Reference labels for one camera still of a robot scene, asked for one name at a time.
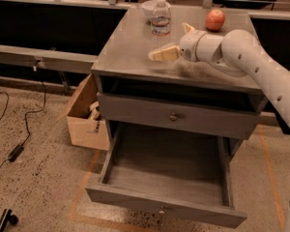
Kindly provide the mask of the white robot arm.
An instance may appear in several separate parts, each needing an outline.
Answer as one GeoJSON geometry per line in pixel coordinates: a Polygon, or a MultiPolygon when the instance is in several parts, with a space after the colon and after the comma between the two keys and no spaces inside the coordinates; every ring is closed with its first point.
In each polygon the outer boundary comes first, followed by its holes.
{"type": "Polygon", "coordinates": [[[290,71],[268,55],[251,33],[236,29],[224,36],[183,25],[185,34],[177,45],[167,44],[151,51],[153,61],[180,57],[205,62],[231,76],[249,75],[290,128],[290,71]]]}

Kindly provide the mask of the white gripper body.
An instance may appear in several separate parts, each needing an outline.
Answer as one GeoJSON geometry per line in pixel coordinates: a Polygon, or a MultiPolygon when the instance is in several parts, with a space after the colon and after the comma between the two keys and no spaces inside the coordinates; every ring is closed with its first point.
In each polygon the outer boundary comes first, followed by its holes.
{"type": "Polygon", "coordinates": [[[185,33],[179,41],[180,53],[184,59],[192,62],[198,61],[196,54],[197,45],[205,34],[205,31],[200,30],[192,30],[185,33]]]}

